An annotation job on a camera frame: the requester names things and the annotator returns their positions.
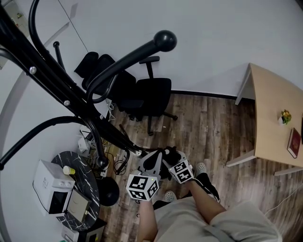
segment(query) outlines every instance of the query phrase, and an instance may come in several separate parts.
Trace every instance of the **tabletop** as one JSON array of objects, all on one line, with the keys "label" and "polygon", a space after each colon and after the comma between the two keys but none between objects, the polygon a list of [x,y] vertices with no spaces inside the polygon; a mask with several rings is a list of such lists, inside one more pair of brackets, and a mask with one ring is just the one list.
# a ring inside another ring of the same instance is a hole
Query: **tabletop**
[{"label": "tabletop", "polygon": [[67,165],[75,169],[76,173],[71,175],[71,177],[75,180],[77,189],[85,197],[91,200],[88,214],[86,215],[83,223],[77,220],[69,212],[67,212],[64,216],[57,217],[57,219],[64,226],[75,231],[83,231],[91,228],[96,222],[100,211],[99,190],[92,169],[82,156],[72,151],[65,151],[58,154],[52,160],[52,163],[58,164],[62,168]]},{"label": "tabletop", "polygon": [[[301,133],[303,90],[283,77],[249,64],[256,98],[255,156],[262,159],[303,167],[303,147],[294,159],[287,151],[291,129]],[[287,125],[280,125],[281,111],[292,115]]]}]

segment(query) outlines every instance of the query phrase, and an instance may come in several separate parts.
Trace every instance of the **white shoe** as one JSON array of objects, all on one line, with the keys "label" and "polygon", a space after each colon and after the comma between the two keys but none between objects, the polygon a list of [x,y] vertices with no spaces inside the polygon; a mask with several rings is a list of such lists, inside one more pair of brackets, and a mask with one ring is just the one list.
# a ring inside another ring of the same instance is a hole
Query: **white shoe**
[{"label": "white shoe", "polygon": [[206,173],[206,165],[203,162],[196,164],[196,177],[201,173]]},{"label": "white shoe", "polygon": [[164,202],[173,202],[177,200],[176,194],[173,191],[166,191],[164,194]]}]

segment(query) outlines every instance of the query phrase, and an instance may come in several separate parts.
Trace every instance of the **red book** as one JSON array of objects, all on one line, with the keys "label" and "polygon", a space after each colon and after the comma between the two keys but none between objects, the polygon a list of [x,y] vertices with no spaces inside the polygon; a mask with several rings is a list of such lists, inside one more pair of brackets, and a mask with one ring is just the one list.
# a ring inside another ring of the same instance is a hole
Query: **red book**
[{"label": "red book", "polygon": [[292,131],[290,132],[287,150],[293,156],[293,158],[298,157],[300,143],[301,143],[301,135],[295,128],[292,128]]}]

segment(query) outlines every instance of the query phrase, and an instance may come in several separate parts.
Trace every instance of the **potted plant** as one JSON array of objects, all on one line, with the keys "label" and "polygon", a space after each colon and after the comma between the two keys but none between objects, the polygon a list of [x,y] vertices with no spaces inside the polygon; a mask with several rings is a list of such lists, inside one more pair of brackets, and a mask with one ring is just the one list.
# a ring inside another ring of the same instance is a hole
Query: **potted plant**
[{"label": "potted plant", "polygon": [[290,112],[286,109],[284,111],[281,111],[281,117],[278,119],[280,125],[288,124],[290,120],[292,119],[292,116]]}]

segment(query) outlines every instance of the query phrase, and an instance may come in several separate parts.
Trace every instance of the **bolt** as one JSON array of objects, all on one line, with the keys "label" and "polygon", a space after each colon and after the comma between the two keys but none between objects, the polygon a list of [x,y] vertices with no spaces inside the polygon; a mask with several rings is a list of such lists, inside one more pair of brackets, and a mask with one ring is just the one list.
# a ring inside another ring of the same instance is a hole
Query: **bolt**
[{"label": "bolt", "polygon": [[71,103],[70,103],[70,101],[68,101],[68,100],[66,100],[66,101],[64,101],[64,106],[69,106]]},{"label": "bolt", "polygon": [[32,66],[30,69],[29,69],[29,73],[30,74],[35,74],[37,72],[37,68],[36,67],[34,67],[34,66]]}]

